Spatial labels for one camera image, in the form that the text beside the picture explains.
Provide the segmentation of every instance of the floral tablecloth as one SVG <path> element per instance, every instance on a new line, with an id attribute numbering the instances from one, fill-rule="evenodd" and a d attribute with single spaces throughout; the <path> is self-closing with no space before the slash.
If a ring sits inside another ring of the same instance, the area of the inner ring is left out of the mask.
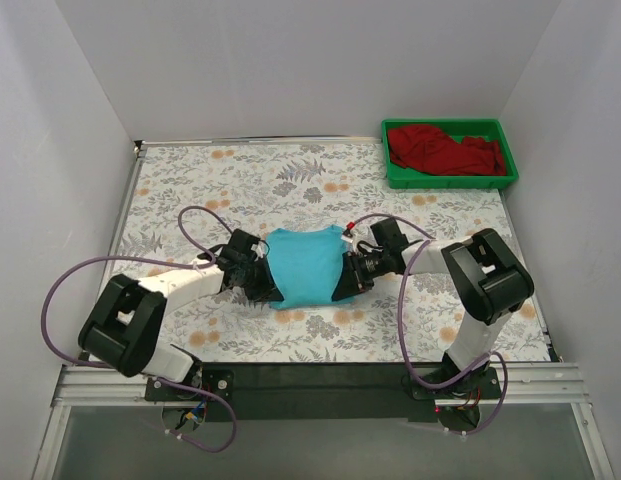
<path id="1" fill-rule="evenodd" d="M 138 177 L 120 254 L 189 262 L 197 254 L 177 228 L 186 205 L 205 205 L 233 227 L 265 237 L 345 225 L 365 213 L 403 216 L 437 238 L 484 227 L 513 245 L 496 190 L 391 190 L 378 144 L 261 144 L 149 148 Z M 227 232 L 210 216 L 187 214 L 186 227 L 206 245 Z M 408 238 L 415 232 L 404 230 Z M 117 262 L 134 277 L 165 269 Z M 275 311 L 239 291 L 199 299 L 164 320 L 161 337 L 205 361 L 399 361 L 395 313 L 400 277 L 388 275 L 352 304 Z M 406 296 L 407 344 L 415 361 L 438 361 L 454 340 L 463 308 L 447 275 L 416 275 Z M 513 361 L 548 360 L 537 314 L 527 303 L 496 347 Z"/>

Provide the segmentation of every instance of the wire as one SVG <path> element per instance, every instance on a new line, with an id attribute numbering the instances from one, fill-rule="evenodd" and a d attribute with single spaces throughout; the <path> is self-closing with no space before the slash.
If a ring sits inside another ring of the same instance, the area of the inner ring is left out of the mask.
<path id="1" fill-rule="evenodd" d="M 481 400 L 481 389 L 477 388 L 477 399 L 474 401 L 474 403 L 472 404 L 470 408 L 474 408 L 477 405 L 479 405 L 479 400 Z"/>
<path id="2" fill-rule="evenodd" d="M 52 287 L 50 287 L 50 290 L 48 291 L 48 294 L 46 295 L 46 298 L 43 301 L 43 307 L 41 308 L 41 336 L 43 337 L 43 341 L 45 342 L 45 344 L 47 345 L 47 347 L 52 351 L 52 353 L 54 353 L 57 357 L 65 360 L 66 362 L 70 362 L 73 363 L 75 365 L 80 365 L 82 367 L 95 367 L 95 368 L 109 368 L 109 365 L 107 365 L 104 362 L 89 362 L 87 360 L 79 360 L 78 358 L 74 358 L 71 357 L 70 355 L 67 355 L 66 353 L 63 353 L 61 350 L 59 350 L 56 345 L 54 345 L 54 343 L 52 342 L 52 339 L 50 338 L 50 334 L 48 332 L 48 310 L 50 308 L 50 302 L 52 301 L 52 297 L 54 296 L 54 294 L 56 293 L 56 291 L 58 290 L 58 288 L 61 286 L 61 284 L 73 273 L 75 273 L 78 270 L 81 270 L 84 267 L 87 267 L 88 265 L 92 265 L 94 263 L 99 263 L 99 262 L 110 262 L 110 261 L 127 261 L 127 262 L 139 262 L 139 263 L 147 263 L 150 265 L 161 265 L 164 267 L 172 267 L 172 268 L 181 268 L 184 270 L 193 270 L 194 269 L 194 265 L 192 264 L 187 264 L 187 263 L 170 263 L 170 262 L 164 262 L 162 260 L 152 260 L 150 258 L 140 258 L 140 257 L 129 257 L 126 255 L 105 255 L 102 257 L 94 257 L 94 258 L 90 258 L 88 260 L 84 260 L 81 263 L 76 264 L 75 266 L 69 268 L 68 270 L 66 270 L 53 284 Z M 199 270 L 205 269 L 205 268 L 210 268 L 215 264 L 214 261 L 214 255 L 213 255 L 213 260 L 208 262 L 208 263 L 204 263 L 204 264 L 198 264 L 197 268 Z"/>
<path id="3" fill-rule="evenodd" d="M 157 380 L 159 380 L 162 384 L 167 385 L 169 387 L 172 388 L 178 388 L 181 390 L 186 390 L 189 392 L 193 392 L 193 393 L 198 393 L 200 395 L 203 395 L 204 397 L 207 397 L 209 400 L 213 400 L 215 402 L 220 403 L 227 411 L 228 414 L 230 415 L 230 419 L 232 420 L 232 432 L 230 433 L 230 436 L 228 437 L 228 439 L 225 441 L 225 443 L 223 443 L 221 446 L 219 447 L 209 447 L 201 442 L 199 442 L 198 440 L 195 440 L 194 438 L 191 438 L 187 435 L 183 435 L 181 433 L 179 433 L 177 430 L 175 429 L 167 429 L 167 432 L 170 433 L 171 435 L 185 441 L 188 442 L 190 445 L 193 445 L 197 448 L 199 448 L 200 450 L 203 450 L 204 452 L 208 452 L 208 453 L 219 453 L 219 452 L 223 452 L 226 448 L 228 448 L 230 446 L 230 444 L 232 444 L 232 442 L 234 441 L 235 437 L 237 436 L 237 417 L 234 413 L 234 410 L 232 410 L 232 407 L 230 406 L 230 404 L 228 402 L 226 402 L 223 398 L 221 398 L 218 395 L 215 395 L 212 392 L 208 392 L 206 390 L 200 389 L 200 388 L 194 388 L 194 387 L 189 387 L 187 385 L 181 385 L 180 383 L 175 383 L 172 382 L 170 380 L 167 380 L 165 378 L 161 378 L 159 377 Z"/>
<path id="4" fill-rule="evenodd" d="M 350 225 L 352 225 L 352 227 L 354 227 L 356 224 L 361 223 L 362 221 L 367 220 L 368 218 L 375 218 L 375 217 L 393 218 L 393 219 L 398 220 L 398 221 L 400 221 L 402 223 L 405 223 L 406 225 L 410 225 L 412 228 L 414 228 L 417 232 L 419 232 L 424 237 L 429 238 L 430 240 L 434 240 L 434 237 L 432 235 L 430 235 L 428 232 L 426 232 L 423 228 L 421 228 L 418 225 L 412 223 L 410 220 L 406 220 L 405 218 L 397 217 L 396 215 L 390 215 L 390 214 L 387 214 L 387 213 L 369 213 L 367 215 L 364 215 L 363 217 L 357 218 Z"/>
<path id="5" fill-rule="evenodd" d="M 50 287 L 50 290 L 48 291 L 48 294 L 46 295 L 43 301 L 43 306 L 41 308 L 41 324 L 40 324 L 41 336 L 43 337 L 43 341 L 45 342 L 46 346 L 50 349 L 50 351 L 52 351 L 52 353 L 57 355 L 62 360 L 65 360 L 75 365 L 80 365 L 84 367 L 95 367 L 95 368 L 110 368 L 110 366 L 106 364 L 105 362 L 90 362 L 90 361 L 80 360 L 78 358 L 71 357 L 70 355 L 59 350 L 56 347 L 56 345 L 52 342 L 52 339 L 50 338 L 50 334 L 48 332 L 48 310 L 50 308 L 52 297 L 54 296 L 57 289 L 61 286 L 61 284 L 76 271 L 84 267 L 87 267 L 88 265 L 92 265 L 94 263 L 109 262 L 109 261 L 130 261 L 130 262 L 138 262 L 138 263 L 147 263 L 151 265 L 161 265 L 161 266 L 171 267 L 171 268 L 181 268 L 184 270 L 194 270 L 195 267 L 199 270 L 202 270 L 205 268 L 210 268 L 215 264 L 216 258 L 213 252 L 205 248 L 204 246 L 200 245 L 196 240 L 194 240 L 188 234 L 185 227 L 183 226 L 183 221 L 182 221 L 183 214 L 189 210 L 201 210 L 201 211 L 207 212 L 213 217 L 215 217 L 219 221 L 219 223 L 221 223 L 221 225 L 223 225 L 223 227 L 226 230 L 228 230 L 230 233 L 232 233 L 232 230 L 230 229 L 228 224 L 221 217 L 219 217 L 219 215 L 217 215 L 216 213 L 214 213 L 212 210 L 208 208 L 191 205 L 189 207 L 185 207 L 179 212 L 177 223 L 179 225 L 179 229 L 181 230 L 181 233 L 183 233 L 183 235 L 188 239 L 190 243 L 192 243 L 195 247 L 199 248 L 206 255 L 208 255 L 208 257 L 210 258 L 210 261 L 208 263 L 194 265 L 194 264 L 187 264 L 187 263 L 170 263 L 170 262 L 164 262 L 162 260 L 152 260 L 149 258 L 131 257 L 127 255 L 105 255 L 105 256 L 94 257 L 88 260 L 84 260 L 83 262 L 80 262 L 76 264 L 75 266 L 69 268 L 52 284 L 52 286 Z M 197 440 L 194 440 L 186 435 L 180 434 L 176 430 L 172 430 L 172 429 L 168 430 L 169 433 L 209 453 L 222 452 L 223 450 L 225 450 L 226 448 L 230 446 L 230 444 L 234 441 L 237 435 L 237 417 L 234 413 L 234 410 L 232 410 L 232 407 L 230 406 L 228 402 L 226 402 L 223 398 L 219 397 L 218 395 L 215 395 L 212 392 L 207 392 L 205 390 L 190 387 L 188 385 L 181 385 L 179 383 L 172 382 L 162 377 L 158 377 L 157 380 L 161 382 L 162 384 L 170 386 L 172 388 L 184 390 L 186 392 L 198 393 L 200 395 L 203 395 L 204 397 L 207 397 L 209 400 L 214 400 L 216 402 L 219 402 L 228 411 L 228 414 L 230 415 L 230 419 L 232 420 L 232 433 L 230 434 L 230 437 L 228 438 L 228 440 L 226 440 L 226 442 L 219 447 L 208 447 L 207 445 L 201 442 L 198 442 Z M 209 402 L 206 402 L 206 411 L 204 412 L 204 415 L 207 414 L 208 403 Z"/>
<path id="6" fill-rule="evenodd" d="M 195 247 L 197 247 L 199 250 L 203 250 L 204 252 L 206 252 L 208 254 L 210 253 L 209 250 L 206 247 L 204 247 L 199 242 L 197 242 L 194 238 L 192 238 L 190 236 L 190 234 L 188 233 L 188 231 L 186 230 L 186 228 L 183 226 L 183 214 L 186 213 L 186 212 L 189 212 L 190 210 L 200 210 L 202 212 L 206 212 L 206 213 L 212 215 L 228 231 L 228 233 L 230 233 L 232 235 L 232 229 L 228 226 L 228 224 L 225 222 L 225 220 L 223 220 L 215 212 L 213 212 L 209 208 L 201 207 L 199 205 L 189 205 L 189 206 L 183 208 L 179 212 L 179 215 L 177 215 L 177 225 L 179 225 L 179 230 L 181 230 L 181 233 L 183 234 L 183 236 L 186 237 L 188 239 L 188 241 L 191 244 L 193 244 Z"/>
<path id="7" fill-rule="evenodd" d="M 362 246 L 368 247 L 369 250 L 363 249 Z M 383 247 L 380 247 L 378 245 L 371 245 L 370 243 L 366 242 L 365 240 L 361 240 L 360 242 L 357 242 L 357 250 L 359 250 L 360 253 L 366 254 L 366 253 L 371 253 L 372 251 L 381 252 L 381 251 L 383 251 Z"/>
<path id="8" fill-rule="evenodd" d="M 219 223 L 221 223 L 221 225 L 223 225 L 223 227 L 226 230 L 228 230 L 230 233 L 232 233 L 232 230 L 230 229 L 228 224 L 225 221 L 223 221 L 221 217 L 219 217 L 219 215 L 214 213 L 209 208 L 199 207 L 196 205 L 190 205 L 188 207 L 183 208 L 179 212 L 179 215 L 177 217 L 177 223 L 179 225 L 179 229 L 181 230 L 181 233 L 183 233 L 183 235 L 188 239 L 188 241 L 192 243 L 195 247 L 199 248 L 200 250 L 203 250 L 203 252 L 210 259 L 208 263 L 197 264 L 196 265 L 197 269 L 202 270 L 205 268 L 210 268 L 216 262 L 216 258 L 213 254 L 213 250 L 209 250 L 206 247 L 199 245 L 199 243 L 190 236 L 190 234 L 186 231 L 185 227 L 183 226 L 183 219 L 182 219 L 183 214 L 190 210 L 201 210 L 206 213 L 209 213 L 214 218 L 216 218 L 219 221 Z M 87 360 L 79 360 L 78 358 L 74 358 L 74 357 L 71 357 L 70 355 L 67 355 L 66 353 L 62 352 L 56 347 L 56 345 L 52 342 L 52 339 L 50 338 L 50 334 L 48 333 L 48 310 L 50 308 L 50 302 L 52 301 L 52 297 L 54 296 L 56 291 L 59 289 L 61 284 L 70 275 L 72 275 L 78 270 L 81 270 L 84 267 L 87 267 L 88 265 L 92 265 L 94 263 L 100 263 L 100 262 L 110 262 L 110 261 L 147 263 L 150 265 L 161 265 L 163 267 L 181 268 L 184 270 L 194 270 L 195 268 L 195 265 L 187 264 L 187 263 L 169 263 L 169 262 L 164 262 L 162 260 L 152 260 L 149 258 L 141 258 L 141 257 L 130 257 L 127 255 L 105 255 L 105 256 L 94 257 L 88 260 L 84 260 L 83 262 L 80 262 L 76 264 L 75 266 L 66 270 L 57 280 L 55 280 L 55 282 L 52 284 L 52 287 L 50 287 L 50 290 L 48 290 L 48 294 L 46 295 L 46 298 L 43 301 L 43 307 L 41 308 L 41 322 L 40 322 L 41 323 L 41 336 L 43 337 L 43 341 L 45 342 L 46 346 L 52 351 L 52 353 L 54 353 L 57 357 L 61 358 L 62 360 L 65 360 L 66 362 L 72 363 L 74 365 L 79 365 L 82 367 L 95 367 L 95 368 L 109 368 L 110 367 L 105 362 L 90 362 Z"/>
<path id="9" fill-rule="evenodd" d="M 408 372 L 410 374 L 410 377 L 417 382 L 419 385 L 421 385 L 424 388 L 427 388 L 429 390 L 440 390 L 442 388 L 446 388 L 449 387 L 453 384 L 455 384 L 456 382 L 458 382 L 459 380 L 461 380 L 463 377 L 465 377 L 468 373 L 470 373 L 472 370 L 474 370 L 477 366 L 479 366 L 482 363 L 486 363 L 489 359 L 491 355 L 495 355 L 499 361 L 501 362 L 501 365 L 503 367 L 503 388 L 501 390 L 501 396 L 499 397 L 499 401 L 497 402 L 497 406 L 495 407 L 494 411 L 492 412 L 492 414 L 485 420 L 485 422 L 483 422 L 481 425 L 479 425 L 477 428 L 475 428 L 474 430 L 471 430 L 469 432 L 457 432 L 457 431 L 452 431 L 455 434 L 459 434 L 459 435 L 471 435 L 471 434 L 475 434 L 475 433 L 479 433 L 481 431 L 483 431 L 485 428 L 487 428 L 488 425 L 490 425 L 492 423 L 492 421 L 496 418 L 496 416 L 499 414 L 499 412 L 501 411 L 501 407 L 503 405 L 503 401 L 506 397 L 506 392 L 508 390 L 508 370 L 507 370 L 507 366 L 506 366 L 506 362 L 503 358 L 503 356 L 497 352 L 497 351 L 492 351 L 490 353 L 486 353 L 483 355 L 480 355 L 479 357 L 477 357 L 472 363 L 470 363 L 470 365 L 468 365 L 466 368 L 464 368 L 463 370 L 461 370 L 457 375 L 455 375 L 454 377 L 446 380 L 445 382 L 442 383 L 429 383 L 426 382 L 425 380 L 423 380 L 419 374 L 417 373 L 417 371 L 415 370 L 415 368 L 412 366 L 412 363 L 410 362 L 410 356 L 408 355 L 408 349 L 406 347 L 406 339 L 405 339 L 405 333 L 403 331 L 403 302 L 405 299 L 405 295 L 406 295 L 406 286 L 408 283 L 408 277 L 410 276 L 410 271 L 412 269 L 412 266 L 414 265 L 414 262 L 417 260 L 417 258 L 419 257 L 419 255 L 421 255 L 421 253 L 423 252 L 423 250 L 431 243 L 431 241 L 433 240 L 433 237 L 428 234 L 425 230 L 421 229 L 420 227 L 416 226 L 415 224 L 413 224 L 412 222 L 409 222 L 408 220 L 405 220 L 401 217 L 397 217 L 394 215 L 386 215 L 383 213 L 371 213 L 368 215 L 364 215 L 363 217 L 355 220 L 353 223 L 357 224 L 360 221 L 367 219 L 367 218 L 371 218 L 371 217 L 386 217 L 386 218 L 394 218 L 395 220 L 399 220 L 407 225 L 412 226 L 413 228 L 415 228 L 418 232 L 422 233 L 423 235 L 428 237 L 428 240 L 424 240 L 421 245 L 419 245 L 419 248 L 417 248 L 417 251 L 414 253 L 414 255 L 412 255 L 412 257 L 410 258 L 410 260 L 408 261 L 408 264 L 406 265 L 406 269 L 403 273 L 403 276 L 401 278 L 401 286 L 399 287 L 399 298 L 398 298 L 398 305 L 397 305 L 397 330 L 398 330 L 398 337 L 399 337 L 399 346 L 401 347 L 401 354 L 403 356 L 403 360 L 405 362 L 406 368 L 408 369 Z"/>

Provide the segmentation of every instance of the red cloth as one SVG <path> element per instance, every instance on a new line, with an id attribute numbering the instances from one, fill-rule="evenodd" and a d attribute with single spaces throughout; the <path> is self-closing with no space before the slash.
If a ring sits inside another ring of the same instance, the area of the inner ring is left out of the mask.
<path id="1" fill-rule="evenodd" d="M 465 137 L 457 143 L 438 127 L 407 125 L 388 130 L 390 160 L 431 175 L 505 175 L 498 141 Z"/>

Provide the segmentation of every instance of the glass panel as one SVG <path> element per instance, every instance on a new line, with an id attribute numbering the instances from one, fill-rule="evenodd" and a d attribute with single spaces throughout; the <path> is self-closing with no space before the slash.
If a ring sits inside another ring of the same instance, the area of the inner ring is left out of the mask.
<path id="1" fill-rule="evenodd" d="M 162 435 L 148 425 L 160 415 L 159 407 L 74 407 L 54 478 L 593 478 L 570 405 L 504 405 L 466 441 L 400 419 L 243 421 L 221 454 Z M 218 445 L 228 431 L 209 423 L 194 436 Z"/>

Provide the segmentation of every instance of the cable connector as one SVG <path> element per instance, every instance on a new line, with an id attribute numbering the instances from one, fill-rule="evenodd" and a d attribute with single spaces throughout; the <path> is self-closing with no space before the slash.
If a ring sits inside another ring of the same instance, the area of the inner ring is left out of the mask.
<path id="1" fill-rule="evenodd" d="M 346 225 L 346 229 L 341 233 L 341 240 L 347 243 L 353 243 L 354 235 L 352 235 L 352 229 L 355 227 L 354 222 L 350 222 Z"/>

